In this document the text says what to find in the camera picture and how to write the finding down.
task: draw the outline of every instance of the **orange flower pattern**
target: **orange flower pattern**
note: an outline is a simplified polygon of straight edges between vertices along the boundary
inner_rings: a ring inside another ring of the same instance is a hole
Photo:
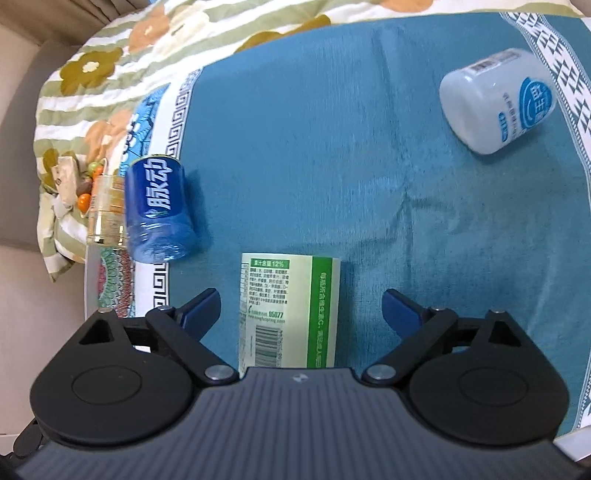
[[[164,13],[164,5],[158,5],[146,20],[137,22],[129,35],[129,52],[136,53],[153,47],[170,29],[170,20]]]
[[[109,160],[117,144],[125,138],[130,120],[131,111],[121,110],[108,121],[95,122],[84,138],[89,149],[87,163],[103,158]]]
[[[75,95],[78,87],[95,88],[115,72],[115,63],[123,50],[91,51],[78,60],[70,61],[60,70],[62,95]]]
[[[198,0],[193,5],[181,5],[175,9],[170,31],[158,40],[152,50],[158,61],[206,38],[210,21],[209,15],[204,12],[205,7],[206,2]]]
[[[384,0],[382,7],[395,12],[419,13],[433,5],[433,0]]]

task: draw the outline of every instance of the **blue cloth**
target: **blue cloth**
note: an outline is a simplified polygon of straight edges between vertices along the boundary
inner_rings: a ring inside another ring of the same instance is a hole
[[[590,68],[584,25],[549,20]],[[528,49],[498,14],[442,15],[324,28],[205,68],[180,156],[202,250],[170,267],[172,304],[221,293],[204,344],[236,365],[242,252],[338,257],[337,365],[399,342],[389,287],[462,316],[505,309],[566,380],[570,427],[591,346],[591,215],[569,129],[557,108],[481,157],[438,96],[447,72],[509,47]]]

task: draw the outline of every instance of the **bedspread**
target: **bedspread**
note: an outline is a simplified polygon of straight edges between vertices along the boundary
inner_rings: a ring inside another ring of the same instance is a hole
[[[562,431],[588,425],[590,41],[566,17],[431,15],[316,28],[172,77],[134,110],[118,170],[178,158],[200,248],[161,265],[103,249],[98,306],[143,315],[216,287],[203,343],[235,365],[241,253],[338,257],[336,365],[397,344],[389,287],[463,316],[506,309],[569,386]],[[508,47],[544,63],[560,109],[483,157],[451,132],[437,87]]]
[[[34,151],[42,181],[38,241],[53,280],[85,258],[86,219],[65,212],[51,168],[63,156],[82,170],[106,158],[110,170],[141,144],[126,145],[138,107],[165,85],[235,52],[306,30],[392,17],[465,11],[535,11],[580,16],[568,0],[160,0],[100,30],[41,90]]]

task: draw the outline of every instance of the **patterned border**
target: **patterned border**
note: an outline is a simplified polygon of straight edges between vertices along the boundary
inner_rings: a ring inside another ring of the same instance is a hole
[[[183,82],[178,90],[177,99],[174,103],[174,113],[168,132],[168,145],[166,146],[166,154],[171,157],[178,158],[181,151],[181,143],[183,142],[184,124],[189,112],[189,103],[191,101],[191,92],[195,81],[201,75],[203,69],[195,70],[189,73],[187,79]]]
[[[531,51],[549,69],[564,118],[587,178],[591,207],[591,82],[569,42],[546,20],[528,13],[502,13],[524,36]],[[573,430],[591,424],[591,352]]]
[[[135,317],[135,263],[126,250],[101,248],[98,306],[112,307],[119,317]]]
[[[185,81],[178,89],[178,95],[174,102],[174,113],[171,119],[171,126],[168,132],[168,143],[165,153],[171,157],[178,158],[181,151],[181,144],[183,142],[184,125],[187,120],[187,113],[189,112],[189,104],[191,102],[191,93],[195,81],[201,75],[203,69],[195,70],[189,73]],[[170,288],[168,276],[170,269],[168,263],[153,265],[154,272],[152,274],[152,304],[154,307],[160,305],[170,304]]]

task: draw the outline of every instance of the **blue can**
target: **blue can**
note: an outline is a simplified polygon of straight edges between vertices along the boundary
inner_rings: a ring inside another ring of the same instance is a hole
[[[184,191],[184,170],[167,155],[133,162],[125,174],[129,256],[159,264],[184,257],[197,245]]]

